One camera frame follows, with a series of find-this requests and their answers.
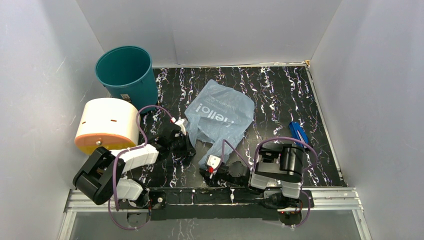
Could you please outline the light blue plastic bag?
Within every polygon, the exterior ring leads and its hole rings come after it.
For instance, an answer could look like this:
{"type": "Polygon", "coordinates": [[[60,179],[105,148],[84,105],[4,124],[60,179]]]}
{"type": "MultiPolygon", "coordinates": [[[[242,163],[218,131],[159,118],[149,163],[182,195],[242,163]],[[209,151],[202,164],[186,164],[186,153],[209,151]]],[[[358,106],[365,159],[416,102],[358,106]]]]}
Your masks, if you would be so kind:
{"type": "Polygon", "coordinates": [[[254,121],[255,103],[247,95],[211,79],[186,108],[187,132],[192,145],[197,141],[212,146],[199,160],[206,168],[209,155],[222,154],[223,140],[236,147],[254,121]]]}

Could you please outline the cream orange round container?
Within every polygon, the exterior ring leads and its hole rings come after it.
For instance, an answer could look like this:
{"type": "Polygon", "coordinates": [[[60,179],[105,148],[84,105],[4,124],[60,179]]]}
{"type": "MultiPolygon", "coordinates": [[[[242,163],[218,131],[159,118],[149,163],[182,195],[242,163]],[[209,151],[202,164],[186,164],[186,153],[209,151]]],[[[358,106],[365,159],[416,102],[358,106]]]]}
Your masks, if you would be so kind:
{"type": "Polygon", "coordinates": [[[138,110],[129,102],[112,97],[88,101],[74,138],[76,147],[91,155],[98,147],[121,150],[139,142],[138,110]]]}

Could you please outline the blue stapler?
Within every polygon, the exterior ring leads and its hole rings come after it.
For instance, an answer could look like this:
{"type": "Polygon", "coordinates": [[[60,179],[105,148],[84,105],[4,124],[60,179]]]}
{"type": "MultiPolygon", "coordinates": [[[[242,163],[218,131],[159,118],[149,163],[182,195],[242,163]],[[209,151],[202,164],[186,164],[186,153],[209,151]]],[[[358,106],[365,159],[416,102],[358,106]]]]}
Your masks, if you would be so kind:
{"type": "Polygon", "coordinates": [[[288,127],[293,138],[309,144],[309,138],[300,123],[292,121],[289,123],[288,127]]]}

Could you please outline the teal plastic trash bin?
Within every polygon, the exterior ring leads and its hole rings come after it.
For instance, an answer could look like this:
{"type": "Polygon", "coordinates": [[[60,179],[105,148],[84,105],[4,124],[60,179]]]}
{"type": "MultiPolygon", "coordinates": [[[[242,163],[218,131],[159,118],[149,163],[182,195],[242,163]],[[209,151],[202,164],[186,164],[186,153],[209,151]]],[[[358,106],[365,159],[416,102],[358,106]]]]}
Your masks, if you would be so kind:
{"type": "Polygon", "coordinates": [[[158,103],[159,91],[150,54],[138,46],[120,46],[96,62],[95,75],[113,98],[137,110],[158,103]]]}

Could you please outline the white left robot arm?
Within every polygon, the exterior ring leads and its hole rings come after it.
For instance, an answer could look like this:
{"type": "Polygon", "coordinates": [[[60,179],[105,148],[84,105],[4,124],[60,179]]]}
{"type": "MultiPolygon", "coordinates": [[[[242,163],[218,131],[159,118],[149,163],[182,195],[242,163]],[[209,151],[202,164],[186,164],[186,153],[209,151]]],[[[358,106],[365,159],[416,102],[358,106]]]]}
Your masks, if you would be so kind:
{"type": "Polygon", "coordinates": [[[167,157],[188,164],[196,150],[189,136],[173,129],[148,139],[146,144],[122,150],[97,147],[73,178],[72,184],[96,205],[116,198],[130,201],[137,208],[150,202],[149,188],[136,179],[122,175],[133,169],[154,165],[167,157]]]}

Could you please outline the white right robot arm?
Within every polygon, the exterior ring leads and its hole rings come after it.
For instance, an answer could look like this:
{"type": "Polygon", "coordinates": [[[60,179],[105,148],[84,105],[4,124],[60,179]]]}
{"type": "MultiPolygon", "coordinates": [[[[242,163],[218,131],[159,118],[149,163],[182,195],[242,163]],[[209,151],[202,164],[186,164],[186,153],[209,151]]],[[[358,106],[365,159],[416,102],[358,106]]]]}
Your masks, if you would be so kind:
{"type": "Polygon", "coordinates": [[[226,165],[218,156],[208,155],[200,174],[210,186],[224,181],[263,194],[260,204],[267,209],[297,209],[303,206],[304,156],[304,149],[297,145],[268,142],[259,148],[255,168],[240,160],[226,165]]]}

